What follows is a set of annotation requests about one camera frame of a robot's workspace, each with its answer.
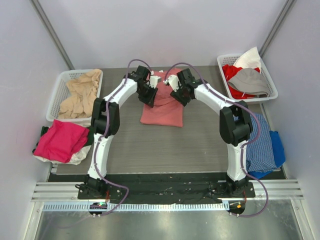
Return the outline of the salmon pink t shirt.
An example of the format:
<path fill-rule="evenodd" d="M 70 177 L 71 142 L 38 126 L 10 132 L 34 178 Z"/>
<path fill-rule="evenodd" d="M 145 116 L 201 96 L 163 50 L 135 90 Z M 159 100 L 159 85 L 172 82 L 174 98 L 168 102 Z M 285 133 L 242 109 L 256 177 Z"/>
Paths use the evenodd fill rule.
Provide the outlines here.
<path fill-rule="evenodd" d="M 144 104 L 140 122 L 145 125 L 160 125 L 170 127 L 183 127 L 183 105 L 170 94 L 173 91 L 169 85 L 163 83 L 167 71 L 154 71 L 153 75 L 161 77 L 157 84 L 154 106 Z"/>

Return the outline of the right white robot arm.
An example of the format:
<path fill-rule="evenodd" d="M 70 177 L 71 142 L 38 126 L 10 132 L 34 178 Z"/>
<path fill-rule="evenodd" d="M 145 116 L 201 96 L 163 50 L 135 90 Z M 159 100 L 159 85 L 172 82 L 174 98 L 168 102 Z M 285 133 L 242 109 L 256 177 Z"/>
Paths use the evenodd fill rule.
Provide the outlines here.
<path fill-rule="evenodd" d="M 170 95 L 183 106 L 198 100 L 219 116 L 219 134 L 227 145 L 228 168 L 221 195 L 236 198 L 249 184 L 246 170 L 247 143 L 253 131 L 248 105 L 235 102 L 211 87 L 204 79 L 195 79 L 190 69 L 167 73 L 164 84 L 172 88 Z"/>

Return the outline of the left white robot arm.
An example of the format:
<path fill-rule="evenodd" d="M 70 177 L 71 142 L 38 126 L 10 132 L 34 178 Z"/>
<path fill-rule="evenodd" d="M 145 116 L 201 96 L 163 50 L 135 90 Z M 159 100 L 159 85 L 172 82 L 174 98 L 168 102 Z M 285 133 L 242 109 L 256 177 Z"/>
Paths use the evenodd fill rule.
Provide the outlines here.
<path fill-rule="evenodd" d="M 109 95 L 98 97 L 93 103 L 91 127 L 93 130 L 93 152 L 84 183 L 77 184 L 79 199 L 100 200 L 106 196 L 107 161 L 112 140 L 120 128 L 120 108 L 128 98 L 137 93 L 138 99 L 153 107 L 157 80 L 152 80 L 152 71 L 138 66 L 125 74 L 123 80 Z"/>

